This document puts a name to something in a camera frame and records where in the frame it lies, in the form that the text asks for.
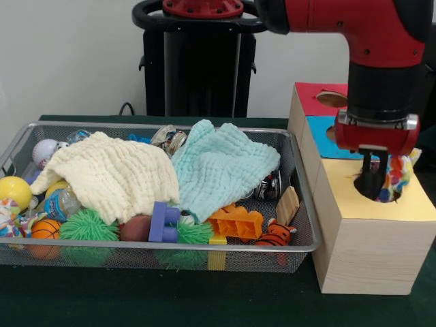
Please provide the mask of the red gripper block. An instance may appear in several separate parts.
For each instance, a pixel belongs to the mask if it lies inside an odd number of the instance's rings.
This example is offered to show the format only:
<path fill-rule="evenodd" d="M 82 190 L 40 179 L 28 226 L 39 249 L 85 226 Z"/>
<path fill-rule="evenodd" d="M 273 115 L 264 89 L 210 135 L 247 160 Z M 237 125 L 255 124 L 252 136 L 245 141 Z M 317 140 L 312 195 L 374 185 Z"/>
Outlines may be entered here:
<path fill-rule="evenodd" d="M 409 154 L 418 139 L 420 125 L 415 129 L 385 129 L 346 125 L 335 123 L 335 140 L 340 149 L 359 152 L 363 149 L 385 151 L 389 155 Z M 375 173 L 374 196 L 378 199 L 386 180 L 388 156 L 379 156 L 379 166 Z M 371 171 L 371 155 L 364 155 L 362 172 L 359 176 L 359 192 L 367 198 L 373 198 L 373 175 Z"/>

